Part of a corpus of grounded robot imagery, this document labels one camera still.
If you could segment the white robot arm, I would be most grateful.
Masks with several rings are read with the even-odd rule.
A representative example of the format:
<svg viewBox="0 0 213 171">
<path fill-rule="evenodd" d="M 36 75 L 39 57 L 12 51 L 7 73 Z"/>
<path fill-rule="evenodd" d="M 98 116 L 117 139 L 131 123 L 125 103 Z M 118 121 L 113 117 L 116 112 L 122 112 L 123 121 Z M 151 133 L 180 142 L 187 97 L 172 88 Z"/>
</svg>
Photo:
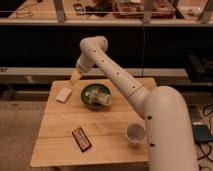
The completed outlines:
<svg viewBox="0 0 213 171">
<path fill-rule="evenodd" d="M 106 55 L 103 36 L 80 41 L 76 69 L 97 66 L 145 120 L 149 171 L 199 171 L 189 111 L 183 96 L 169 86 L 152 90 Z"/>
</svg>

